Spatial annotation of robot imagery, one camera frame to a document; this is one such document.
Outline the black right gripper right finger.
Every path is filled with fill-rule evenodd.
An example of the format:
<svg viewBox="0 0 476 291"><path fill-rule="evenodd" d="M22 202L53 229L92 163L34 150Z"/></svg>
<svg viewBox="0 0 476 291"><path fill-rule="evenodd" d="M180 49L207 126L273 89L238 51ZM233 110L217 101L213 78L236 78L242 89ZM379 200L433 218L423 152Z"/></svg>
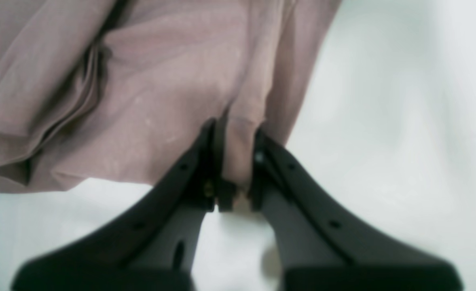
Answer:
<svg viewBox="0 0 476 291"><path fill-rule="evenodd" d="M252 159L251 207L274 230L282 267L280 290L463 290L452 264L349 212L261 130Z"/></svg>

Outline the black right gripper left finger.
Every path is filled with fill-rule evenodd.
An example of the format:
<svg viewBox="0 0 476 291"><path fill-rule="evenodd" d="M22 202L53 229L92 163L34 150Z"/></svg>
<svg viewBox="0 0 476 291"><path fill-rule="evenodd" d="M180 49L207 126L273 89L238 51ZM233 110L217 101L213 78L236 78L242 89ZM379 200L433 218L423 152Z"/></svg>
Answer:
<svg viewBox="0 0 476 291"><path fill-rule="evenodd" d="M210 118L191 147L123 214L24 263L13 291L192 291L201 223L230 211L236 186L222 177L226 118Z"/></svg>

